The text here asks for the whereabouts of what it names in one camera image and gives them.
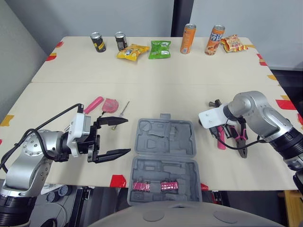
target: silver robotic arm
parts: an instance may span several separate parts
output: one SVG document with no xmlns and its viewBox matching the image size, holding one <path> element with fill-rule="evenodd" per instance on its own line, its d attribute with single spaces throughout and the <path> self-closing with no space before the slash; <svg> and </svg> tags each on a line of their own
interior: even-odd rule
<svg viewBox="0 0 303 227">
<path fill-rule="evenodd" d="M 261 92 L 238 93 L 227 105 L 199 114 L 205 128 L 226 122 L 233 124 L 239 117 L 243 117 L 248 126 L 284 158 L 290 169 L 297 171 L 294 182 L 303 193 L 303 135 L 270 106 Z"/>
<path fill-rule="evenodd" d="M 248 126 L 267 142 L 277 139 L 293 127 L 258 91 L 238 93 L 223 112 L 231 119 L 244 117 Z"/>
<path fill-rule="evenodd" d="M 26 226 L 29 223 L 36 198 L 41 192 L 53 161 L 68 161 L 70 154 L 73 157 L 88 154 L 88 162 L 100 163 L 114 160 L 128 153 L 130 149 L 117 149 L 98 155 L 100 136 L 97 134 L 97 130 L 104 124 L 118 125 L 127 121 L 119 117 L 99 117 L 93 125 L 90 125 L 90 117 L 84 115 L 81 108 L 71 121 L 70 130 L 66 133 L 38 131 L 46 123 L 36 129 L 28 130 L 29 133 L 25 133 L 25 136 L 12 149 L 14 151 L 20 146 L 21 153 L 7 171 L 0 191 L 0 226 Z M 6 169 L 4 159 L 9 158 L 12 150 L 1 160 L 1 168 L 4 170 Z"/>
</svg>

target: white table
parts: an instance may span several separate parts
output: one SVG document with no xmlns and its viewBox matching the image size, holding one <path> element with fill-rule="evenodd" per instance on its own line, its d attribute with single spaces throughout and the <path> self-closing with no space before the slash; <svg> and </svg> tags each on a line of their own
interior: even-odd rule
<svg viewBox="0 0 303 227">
<path fill-rule="evenodd" d="M 219 150 L 217 142 L 209 130 L 197 122 L 197 114 L 208 109 L 208 102 L 219 98 L 223 103 L 233 99 L 242 91 L 258 90 L 264 93 L 270 104 L 284 117 L 288 118 L 298 130 L 297 112 L 281 110 L 275 99 L 285 95 L 277 85 L 246 84 L 165 84 L 152 83 L 144 86 L 139 83 L 31 83 L 10 110 L 14 115 L 9 127 L 0 127 L 0 155 L 3 155 L 20 139 L 24 131 L 33 128 L 56 115 L 63 109 L 75 104 L 89 104 L 97 96 L 115 98 L 120 106 L 114 115 L 118 115 L 127 101 L 130 104 L 125 112 L 128 123 L 121 124 L 116 131 L 104 126 L 101 133 L 101 151 L 131 148 L 125 156 L 111 162 L 87 163 L 87 155 L 80 158 L 70 157 L 65 163 L 53 163 L 47 178 L 48 183 L 76 185 L 109 186 L 113 174 L 123 174 L 129 181 L 130 167 L 134 151 L 135 132 L 140 118 L 159 118 L 160 113 L 170 113 L 172 119 L 189 120 L 194 124 L 200 180 L 210 190 L 290 190 L 295 189 L 292 180 L 294 174 L 282 161 L 282 157 L 268 144 L 257 144 L 248 148 L 248 158 L 240 157 L 238 151 Z M 101 106 L 91 112 L 92 120 L 101 112 Z M 73 117 L 74 112 L 67 113 L 46 129 L 63 130 Z M 256 139 L 250 129 L 249 141 Z M 232 139 L 227 141 L 235 146 Z M 7 166 L 18 156 L 12 155 Z M 0 171 L 0 178 L 5 174 Z"/>
<path fill-rule="evenodd" d="M 129 44 L 151 45 L 151 40 L 171 40 L 169 59 L 149 60 L 149 52 L 136 62 L 118 59 L 114 37 L 104 37 L 107 50 L 98 53 L 89 37 L 65 37 L 55 48 L 56 58 L 46 61 L 33 82 L 124 83 L 124 84 L 266 84 L 272 74 L 259 63 L 258 51 L 226 53 L 220 45 L 213 56 L 204 54 L 208 38 L 196 37 L 189 54 L 180 53 L 181 37 L 128 37 Z M 244 44 L 252 44 L 241 38 Z"/>
</svg>

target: green snack bag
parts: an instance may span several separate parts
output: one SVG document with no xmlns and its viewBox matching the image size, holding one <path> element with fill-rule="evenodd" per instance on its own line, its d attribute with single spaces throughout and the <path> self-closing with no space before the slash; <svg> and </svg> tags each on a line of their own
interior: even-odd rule
<svg viewBox="0 0 303 227">
<path fill-rule="evenodd" d="M 170 58 L 170 43 L 171 41 L 152 41 L 148 59 Z"/>
</svg>

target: tool case lid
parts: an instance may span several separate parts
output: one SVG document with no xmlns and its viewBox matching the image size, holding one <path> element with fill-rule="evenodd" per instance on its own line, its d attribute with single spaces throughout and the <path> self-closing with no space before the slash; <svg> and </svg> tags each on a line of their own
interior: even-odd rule
<svg viewBox="0 0 303 227">
<path fill-rule="evenodd" d="M 190 121 L 171 120 L 169 113 L 160 119 L 141 118 L 138 122 L 135 150 L 140 155 L 194 157 L 196 141 Z"/>
</svg>

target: snack bag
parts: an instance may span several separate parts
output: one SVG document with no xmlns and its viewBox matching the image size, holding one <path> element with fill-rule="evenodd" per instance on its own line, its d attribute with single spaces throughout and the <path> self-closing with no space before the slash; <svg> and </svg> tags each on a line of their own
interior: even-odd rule
<svg viewBox="0 0 303 227">
<path fill-rule="evenodd" d="M 144 52 L 149 50 L 149 46 L 139 46 L 132 44 L 126 47 L 124 50 L 119 51 L 117 58 L 126 58 L 132 61 L 136 61 L 137 57 Z"/>
<path fill-rule="evenodd" d="M 170 58 L 169 45 L 171 41 L 152 41 L 149 59 Z"/>
<path fill-rule="evenodd" d="M 231 35 L 229 37 L 221 39 L 221 44 L 223 44 L 224 50 L 227 53 L 238 52 L 248 49 L 247 46 L 242 44 L 242 42 L 238 38 L 238 35 Z"/>
</svg>

